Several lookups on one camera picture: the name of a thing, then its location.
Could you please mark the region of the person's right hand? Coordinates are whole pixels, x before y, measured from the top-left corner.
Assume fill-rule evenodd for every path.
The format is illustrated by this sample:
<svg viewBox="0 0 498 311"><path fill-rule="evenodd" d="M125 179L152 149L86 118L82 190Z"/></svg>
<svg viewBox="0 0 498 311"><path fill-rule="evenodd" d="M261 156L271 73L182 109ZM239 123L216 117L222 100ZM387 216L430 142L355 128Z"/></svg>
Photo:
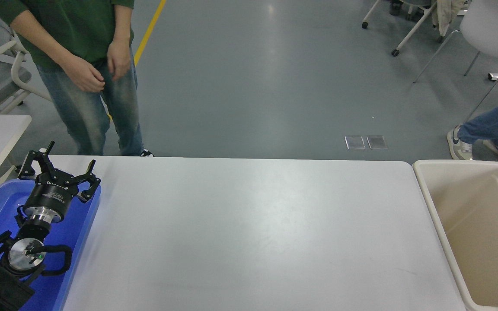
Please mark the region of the person's right hand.
<svg viewBox="0 0 498 311"><path fill-rule="evenodd" d="M101 92L105 81L101 73L91 63L75 55L61 61L61 68L81 91Z"/></svg>

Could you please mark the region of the person's left hand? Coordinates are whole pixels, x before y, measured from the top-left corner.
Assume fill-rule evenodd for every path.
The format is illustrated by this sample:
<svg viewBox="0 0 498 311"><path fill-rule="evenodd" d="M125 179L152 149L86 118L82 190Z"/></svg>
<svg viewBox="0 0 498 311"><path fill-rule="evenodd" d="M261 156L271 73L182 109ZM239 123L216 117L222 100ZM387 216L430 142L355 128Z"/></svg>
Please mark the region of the person's left hand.
<svg viewBox="0 0 498 311"><path fill-rule="evenodd" d="M130 71L131 52L128 38L114 38L107 51L107 63L112 81L124 77Z"/></svg>

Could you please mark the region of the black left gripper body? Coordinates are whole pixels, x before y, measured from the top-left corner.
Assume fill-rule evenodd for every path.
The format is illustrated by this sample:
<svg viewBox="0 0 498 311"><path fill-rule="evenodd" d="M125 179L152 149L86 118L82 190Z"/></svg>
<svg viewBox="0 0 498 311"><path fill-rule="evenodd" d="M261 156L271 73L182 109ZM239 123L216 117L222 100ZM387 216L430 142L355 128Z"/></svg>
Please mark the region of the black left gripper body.
<svg viewBox="0 0 498 311"><path fill-rule="evenodd" d="M33 191L24 204L24 214L65 217L77 193L78 182L73 176L38 175Z"/></svg>

